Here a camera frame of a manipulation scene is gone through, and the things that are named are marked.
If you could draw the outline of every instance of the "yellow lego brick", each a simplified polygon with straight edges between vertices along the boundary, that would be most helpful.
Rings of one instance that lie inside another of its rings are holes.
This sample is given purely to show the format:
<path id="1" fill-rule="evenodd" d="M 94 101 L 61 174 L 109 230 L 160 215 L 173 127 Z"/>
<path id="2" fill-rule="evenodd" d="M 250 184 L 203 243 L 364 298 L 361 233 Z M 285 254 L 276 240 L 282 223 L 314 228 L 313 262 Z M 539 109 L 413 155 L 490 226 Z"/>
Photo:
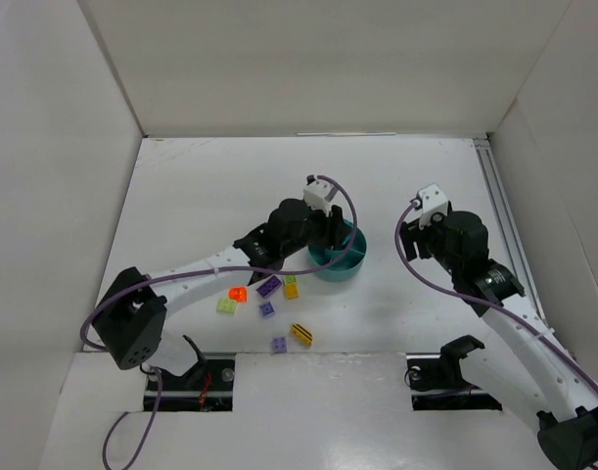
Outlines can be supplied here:
<path id="1" fill-rule="evenodd" d="M 299 287 L 297 287 L 297 284 L 284 286 L 283 292 L 288 300 L 297 299 L 299 297 Z"/>
<path id="2" fill-rule="evenodd" d="M 238 301 L 232 299 L 218 299 L 218 305 L 216 311 L 223 313 L 235 313 L 238 307 Z"/>
<path id="3" fill-rule="evenodd" d="M 297 338 L 299 338 L 305 344 L 307 344 L 308 346 L 311 346 L 313 337 L 311 336 L 311 333 L 309 333 L 309 330 L 307 330 L 307 328 L 305 328 L 302 325 L 299 325 L 298 323 L 293 323 L 292 326 L 290 327 L 290 331 L 293 333 L 293 335 L 295 335 Z"/>

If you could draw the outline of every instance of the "yellow black striped block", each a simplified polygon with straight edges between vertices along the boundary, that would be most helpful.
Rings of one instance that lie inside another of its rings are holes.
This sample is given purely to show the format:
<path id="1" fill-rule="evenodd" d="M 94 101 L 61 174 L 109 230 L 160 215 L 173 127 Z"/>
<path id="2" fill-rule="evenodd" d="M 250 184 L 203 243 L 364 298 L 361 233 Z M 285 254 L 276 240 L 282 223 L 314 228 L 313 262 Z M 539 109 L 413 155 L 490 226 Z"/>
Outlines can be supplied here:
<path id="1" fill-rule="evenodd" d="M 292 331 L 292 333 L 301 341 L 306 343 L 308 346 L 311 346 L 313 337 L 311 336 L 311 333 L 309 333 L 309 330 L 307 330 L 307 328 L 305 328 L 302 325 L 299 325 L 298 323 L 293 323 L 292 327 L 290 328 L 290 331 Z"/>

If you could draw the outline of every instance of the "lego brick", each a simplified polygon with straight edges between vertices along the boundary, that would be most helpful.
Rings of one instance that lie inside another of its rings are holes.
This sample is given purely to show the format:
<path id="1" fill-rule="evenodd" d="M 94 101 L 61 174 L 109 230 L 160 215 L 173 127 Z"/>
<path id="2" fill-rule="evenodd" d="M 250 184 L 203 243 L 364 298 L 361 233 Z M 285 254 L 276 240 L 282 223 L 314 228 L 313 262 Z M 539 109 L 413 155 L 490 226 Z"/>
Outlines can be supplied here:
<path id="1" fill-rule="evenodd" d="M 259 311 L 261 311 L 261 316 L 263 316 L 264 318 L 268 318 L 269 316 L 275 314 L 275 309 L 272 307 L 272 304 L 270 302 L 266 302 L 265 304 L 260 305 Z"/>
<path id="2" fill-rule="evenodd" d="M 233 289 L 229 289 L 229 299 L 232 299 L 236 302 L 246 302 L 249 298 L 249 291 L 247 291 L 246 287 L 234 287 Z"/>
<path id="3" fill-rule="evenodd" d="M 283 285 L 289 286 L 290 284 L 297 284 L 296 276 L 283 276 Z"/>
<path id="4" fill-rule="evenodd" d="M 281 287 L 281 281 L 277 276 L 272 276 L 262 285 L 257 288 L 257 292 L 265 299 L 272 296 L 272 294 Z"/>
<path id="5" fill-rule="evenodd" d="M 299 287 L 297 284 L 290 284 L 289 286 L 285 286 L 283 288 L 283 292 L 286 296 L 286 299 L 289 301 L 291 299 L 297 299 L 299 297 Z"/>
<path id="6" fill-rule="evenodd" d="M 279 338 L 273 338 L 270 344 L 274 353 L 287 353 L 288 345 L 286 343 L 286 337 L 280 336 Z"/>
<path id="7" fill-rule="evenodd" d="M 223 313 L 235 313 L 238 307 L 238 302 L 233 299 L 218 299 L 216 311 Z"/>
<path id="8" fill-rule="evenodd" d="M 292 331 L 292 333 L 305 344 L 311 346 L 313 336 L 311 336 L 311 333 L 309 333 L 309 330 L 307 330 L 307 328 L 305 328 L 302 325 L 299 325 L 298 323 L 293 323 L 290 327 L 290 331 Z"/>

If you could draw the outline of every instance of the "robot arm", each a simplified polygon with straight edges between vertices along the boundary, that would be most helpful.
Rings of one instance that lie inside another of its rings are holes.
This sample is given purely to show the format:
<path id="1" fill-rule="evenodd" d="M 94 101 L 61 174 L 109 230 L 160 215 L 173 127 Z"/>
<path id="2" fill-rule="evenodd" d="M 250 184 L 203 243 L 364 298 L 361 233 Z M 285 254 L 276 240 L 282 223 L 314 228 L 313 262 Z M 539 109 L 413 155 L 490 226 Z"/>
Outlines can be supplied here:
<path id="1" fill-rule="evenodd" d="M 418 219 L 402 223 L 399 236 L 408 261 L 433 258 L 451 275 L 454 290 L 504 306 L 532 326 L 566 356 L 552 331 L 531 314 L 524 289 L 504 265 L 489 257 L 488 233 L 480 218 L 454 211 L 434 184 L 417 194 Z M 514 382 L 487 362 L 484 344 L 473 337 L 455 340 L 440 351 L 431 373 L 416 373 L 415 390 L 474 384 L 510 407 L 535 433 L 547 457 L 562 470 L 598 460 L 598 395 L 521 321 L 486 305 L 467 302 L 510 347 L 529 376 Z"/>
<path id="2" fill-rule="evenodd" d="M 336 193 L 331 183 L 310 177 L 302 200 L 282 201 L 265 223 L 209 258 L 148 275 L 136 267 L 123 270 L 101 304 L 148 279 L 201 270 L 209 275 L 143 287 L 98 314 L 92 325 L 116 365 L 126 370 L 146 363 L 182 378 L 186 384 L 198 380 L 205 370 L 205 357 L 190 338 L 164 332 L 165 322 L 201 299 L 231 287 L 251 285 L 269 275 L 253 271 L 250 266 L 278 270 L 287 257 L 307 245 L 339 250 L 350 227 L 343 219 L 342 209 L 331 204 Z M 228 266 L 243 269 L 223 270 Z"/>

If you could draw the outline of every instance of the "red wire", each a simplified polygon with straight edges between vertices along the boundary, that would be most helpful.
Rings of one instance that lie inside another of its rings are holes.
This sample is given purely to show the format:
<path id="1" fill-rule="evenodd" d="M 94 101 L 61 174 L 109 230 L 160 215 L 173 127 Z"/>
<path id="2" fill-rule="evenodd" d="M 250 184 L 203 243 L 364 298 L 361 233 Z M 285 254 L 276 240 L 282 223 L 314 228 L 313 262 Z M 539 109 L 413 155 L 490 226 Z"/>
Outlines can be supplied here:
<path id="1" fill-rule="evenodd" d="M 209 390 L 209 386 L 211 385 L 211 373 L 208 372 L 205 376 L 205 386 L 201 390 L 199 394 L 199 403 L 201 404 L 201 409 L 203 409 L 203 405 L 205 404 L 205 400 L 207 400 L 207 392 Z"/>

